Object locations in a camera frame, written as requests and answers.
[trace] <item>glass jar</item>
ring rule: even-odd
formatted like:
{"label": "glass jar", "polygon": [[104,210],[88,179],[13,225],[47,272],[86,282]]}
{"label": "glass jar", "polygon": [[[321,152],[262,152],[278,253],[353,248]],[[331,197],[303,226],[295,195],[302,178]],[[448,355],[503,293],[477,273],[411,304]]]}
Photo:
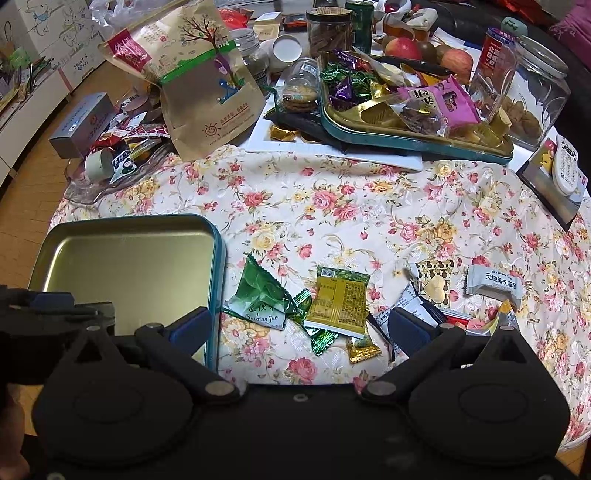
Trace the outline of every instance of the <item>glass jar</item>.
{"label": "glass jar", "polygon": [[318,62],[309,57],[303,57],[291,67],[286,85],[306,85],[318,88]]}
{"label": "glass jar", "polygon": [[351,10],[318,7],[306,12],[310,56],[317,59],[324,51],[351,50],[353,24]]}
{"label": "glass jar", "polygon": [[502,102],[511,120],[513,143],[536,149],[570,96],[569,68],[549,49],[529,37],[515,40],[517,68]]}
{"label": "glass jar", "polygon": [[251,72],[256,84],[261,89],[265,98],[269,98],[271,92],[265,90],[271,84],[269,71],[269,56],[259,46],[256,32],[251,28],[237,28],[230,30],[230,36],[240,51],[246,68]]}

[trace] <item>kraft paper bag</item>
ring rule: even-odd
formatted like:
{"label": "kraft paper bag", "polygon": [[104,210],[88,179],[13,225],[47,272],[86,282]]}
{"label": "kraft paper bag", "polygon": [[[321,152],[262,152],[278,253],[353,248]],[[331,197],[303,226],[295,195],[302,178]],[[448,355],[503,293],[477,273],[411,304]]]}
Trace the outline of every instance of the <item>kraft paper bag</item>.
{"label": "kraft paper bag", "polygon": [[209,155],[258,119],[265,99],[213,0],[177,0],[99,46],[106,59],[161,91],[181,157]]}

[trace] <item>yellow snack packet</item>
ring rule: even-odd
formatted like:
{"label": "yellow snack packet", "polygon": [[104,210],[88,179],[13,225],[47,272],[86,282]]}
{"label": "yellow snack packet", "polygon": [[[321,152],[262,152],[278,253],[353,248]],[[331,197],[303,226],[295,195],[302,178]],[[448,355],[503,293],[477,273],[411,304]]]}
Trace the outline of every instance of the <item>yellow snack packet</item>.
{"label": "yellow snack packet", "polygon": [[318,267],[316,298],[304,321],[316,327],[363,338],[369,275],[340,268]]}

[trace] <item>drawing on paper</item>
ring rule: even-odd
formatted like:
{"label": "drawing on paper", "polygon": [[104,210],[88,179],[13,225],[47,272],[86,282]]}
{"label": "drawing on paper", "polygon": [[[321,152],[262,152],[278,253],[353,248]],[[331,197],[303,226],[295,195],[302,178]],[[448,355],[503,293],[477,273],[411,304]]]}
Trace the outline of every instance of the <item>drawing on paper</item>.
{"label": "drawing on paper", "polygon": [[28,14],[33,14],[35,25],[33,26],[32,30],[34,30],[37,35],[43,37],[47,32],[49,32],[49,28],[47,26],[47,19],[49,18],[49,4],[47,1],[42,3],[40,0],[27,0],[26,12]]}

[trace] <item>small cardboard box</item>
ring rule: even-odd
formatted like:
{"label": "small cardboard box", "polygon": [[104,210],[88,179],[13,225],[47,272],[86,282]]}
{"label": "small cardboard box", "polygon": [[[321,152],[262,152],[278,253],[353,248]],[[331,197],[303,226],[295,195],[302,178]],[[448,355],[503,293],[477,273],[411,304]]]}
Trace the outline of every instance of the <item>small cardboard box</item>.
{"label": "small cardboard box", "polygon": [[49,142],[61,158],[84,158],[114,116],[115,108],[105,92],[87,95],[53,132]]}

